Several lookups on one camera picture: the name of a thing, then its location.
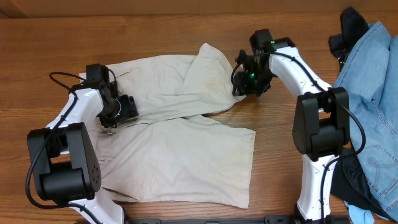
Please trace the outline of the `beige shorts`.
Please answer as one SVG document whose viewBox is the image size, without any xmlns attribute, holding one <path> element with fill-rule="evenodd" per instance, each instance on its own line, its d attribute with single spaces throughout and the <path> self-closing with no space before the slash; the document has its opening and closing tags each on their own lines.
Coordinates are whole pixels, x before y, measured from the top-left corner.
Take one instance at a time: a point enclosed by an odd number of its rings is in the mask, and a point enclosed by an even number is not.
<svg viewBox="0 0 398 224">
<path fill-rule="evenodd" d="M 229 110 L 232 67 L 203 44 L 196 55 L 160 55 L 110 65 L 138 116 L 88 132 L 102 188 L 117 202 L 211 202 L 247 208 L 255 132 L 209 118 Z"/>
</svg>

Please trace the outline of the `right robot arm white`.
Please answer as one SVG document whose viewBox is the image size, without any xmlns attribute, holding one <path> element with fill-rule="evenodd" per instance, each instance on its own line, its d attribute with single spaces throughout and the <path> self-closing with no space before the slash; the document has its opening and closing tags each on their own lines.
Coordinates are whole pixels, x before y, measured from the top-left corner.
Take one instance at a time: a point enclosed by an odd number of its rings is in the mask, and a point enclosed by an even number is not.
<svg viewBox="0 0 398 224">
<path fill-rule="evenodd" d="M 279 78 L 297 100 L 292 126 L 296 149 L 302 155 L 300 197 L 291 217 L 266 217 L 266 223 L 349 223 L 347 216 L 332 215 L 330 190 L 335 164 L 349 141 L 348 94 L 332 88 L 303 61 L 288 38 L 273 39 L 269 29 L 249 39 L 253 54 L 244 50 L 236 58 L 231 83 L 233 96 L 261 96 Z"/>
</svg>

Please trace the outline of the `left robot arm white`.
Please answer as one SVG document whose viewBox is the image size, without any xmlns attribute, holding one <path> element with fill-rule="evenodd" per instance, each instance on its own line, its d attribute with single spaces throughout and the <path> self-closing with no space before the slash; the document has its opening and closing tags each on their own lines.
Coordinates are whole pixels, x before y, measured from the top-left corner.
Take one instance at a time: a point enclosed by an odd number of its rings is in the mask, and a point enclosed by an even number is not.
<svg viewBox="0 0 398 224">
<path fill-rule="evenodd" d="M 118 93 L 114 72 L 86 66 L 81 83 L 67 88 L 68 101 L 45 128 L 27 135 L 29 202 L 41 209 L 72 208 L 88 223 L 129 223 L 125 209 L 101 187 L 101 168 L 88 134 L 98 119 L 105 128 L 138 116 L 134 98 Z"/>
</svg>

